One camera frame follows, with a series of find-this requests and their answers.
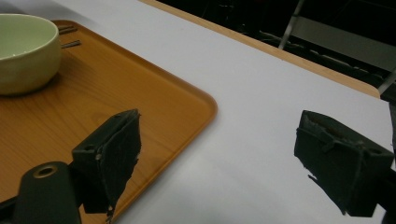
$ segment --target wood grain surface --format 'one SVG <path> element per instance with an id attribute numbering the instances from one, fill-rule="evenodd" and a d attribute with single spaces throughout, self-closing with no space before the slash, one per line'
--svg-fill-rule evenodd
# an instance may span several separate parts
<path id="1" fill-rule="evenodd" d="M 142 152 L 116 216 L 163 171 L 216 116 L 214 99 L 185 81 L 72 21 L 76 32 L 61 42 L 59 73 L 42 90 L 0 96 L 0 202 L 16 196 L 21 176 L 48 161 L 72 161 L 71 151 L 110 116 L 137 108 Z M 84 224 L 105 223 L 86 215 Z"/>
<path id="2" fill-rule="evenodd" d="M 375 87 L 373 87 L 365 82 L 359 81 L 353 77 L 348 77 L 348 76 L 338 73 L 330 68 L 327 68 L 327 67 L 322 66 L 317 63 L 313 63 L 313 62 L 308 61 L 304 58 L 301 58 L 294 54 L 288 53 L 285 50 L 274 48 L 273 46 L 265 44 L 257 39 L 248 37 L 246 35 L 239 34 L 233 30 L 230 30 L 228 28 L 217 25 L 214 22 L 206 21 L 206 20 L 201 19 L 197 16 L 194 16 L 192 14 L 189 14 L 187 12 L 179 10 L 175 7 L 170 7 L 170 6 L 168 6 L 164 3 L 161 3 L 159 1 L 156 1 L 156 0 L 140 0 L 140 1 L 143 3 L 146 3 L 150 6 L 159 8 L 163 11 L 169 12 L 173 15 L 176 15 L 186 21 L 194 22 L 198 25 L 201 25 L 201 26 L 203 26 L 207 29 L 210 29 L 212 31 L 215 31 L 219 34 L 228 36 L 231 39 L 234 39 L 236 41 L 244 43 L 244 44 L 251 46 L 255 49 L 259 49 L 265 53 L 269 53 L 281 60 L 284 60 L 289 63 L 293 63 L 293 64 L 295 64 L 299 67 L 302 67 L 303 69 L 306 69 L 310 72 L 318 74 L 322 77 L 326 77 L 326 78 L 328 78 L 332 81 L 335 81 L 337 83 L 340 83 L 342 85 L 348 86 L 351 89 L 354 89 L 356 91 L 360 91 L 365 94 L 374 96 L 375 98 L 380 98 L 380 94 Z"/>

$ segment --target light green bowl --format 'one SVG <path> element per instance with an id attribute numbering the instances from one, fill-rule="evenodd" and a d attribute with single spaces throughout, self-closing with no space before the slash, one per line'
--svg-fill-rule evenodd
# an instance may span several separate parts
<path id="1" fill-rule="evenodd" d="M 43 18 L 0 14 L 0 94 L 35 91 L 58 72 L 61 43 L 56 25 Z"/>

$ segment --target bowl rim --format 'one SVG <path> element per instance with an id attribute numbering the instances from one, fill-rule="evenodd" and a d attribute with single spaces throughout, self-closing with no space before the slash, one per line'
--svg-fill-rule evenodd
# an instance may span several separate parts
<path id="1" fill-rule="evenodd" d="M 49 45 L 50 43 L 52 43 L 54 40 L 58 39 L 58 37 L 59 37 L 59 30 L 58 30 L 58 27 L 56 26 L 55 23 L 53 23 L 53 22 L 50 21 L 50 20 L 47 20 L 47 19 L 42 18 L 42 17 L 34 16 L 34 15 L 28 15 L 28 14 L 0 13 L 0 18 L 1 18 L 1 17 L 12 17 L 12 16 L 16 16 L 16 17 L 26 17 L 26 18 L 32 18 L 32 19 L 35 19 L 35 20 L 44 21 L 44 22 L 46 22 L 47 24 L 51 25 L 51 26 L 55 29 L 55 34 L 54 34 L 54 36 L 53 36 L 49 41 L 47 41 L 46 43 L 44 43 L 44 44 L 38 46 L 37 48 L 30 49 L 30 50 L 28 50 L 28 51 L 25 51 L 24 53 L 17 54 L 17 55 L 10 55 L 10 56 L 6 56 L 6 57 L 3 57 L 3 58 L 0 57 L 0 62 L 4 62 L 4 61 L 8 61 L 8 60 L 14 60 L 14 59 L 19 59 L 19 58 L 21 58 L 21 57 L 25 57 L 26 55 L 33 54 L 33 53 L 35 53 L 35 52 L 37 52 L 37 51 L 40 51 L 41 49 L 43 49 L 44 47 L 46 47 L 47 45 Z"/>

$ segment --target wooden tray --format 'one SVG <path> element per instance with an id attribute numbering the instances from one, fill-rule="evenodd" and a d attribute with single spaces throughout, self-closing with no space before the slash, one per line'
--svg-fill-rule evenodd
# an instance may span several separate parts
<path id="1" fill-rule="evenodd" d="M 47 161 L 72 160 L 71 150 L 110 116 L 138 108 L 142 153 L 117 214 L 151 183 L 216 116 L 211 96 L 73 21 L 61 42 L 57 76 L 42 90 L 0 97 L 0 202 L 18 194 L 21 176 Z M 86 215 L 84 224 L 105 223 Z"/>

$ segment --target chopsticks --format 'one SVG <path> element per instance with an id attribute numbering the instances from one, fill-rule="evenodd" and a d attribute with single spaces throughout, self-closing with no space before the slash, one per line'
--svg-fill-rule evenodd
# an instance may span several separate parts
<path id="1" fill-rule="evenodd" d="M 77 27 L 74 27 L 73 25 L 59 25 L 58 30 L 59 30 L 59 35 L 65 35 L 68 33 L 75 32 L 77 30 Z"/>
<path id="2" fill-rule="evenodd" d="M 58 25 L 58 30 L 59 30 L 59 35 L 65 35 L 75 32 L 77 30 L 77 27 L 74 27 L 73 25 Z M 81 41 L 75 40 L 70 43 L 62 44 L 62 49 L 67 49 L 78 45 L 81 45 Z"/>

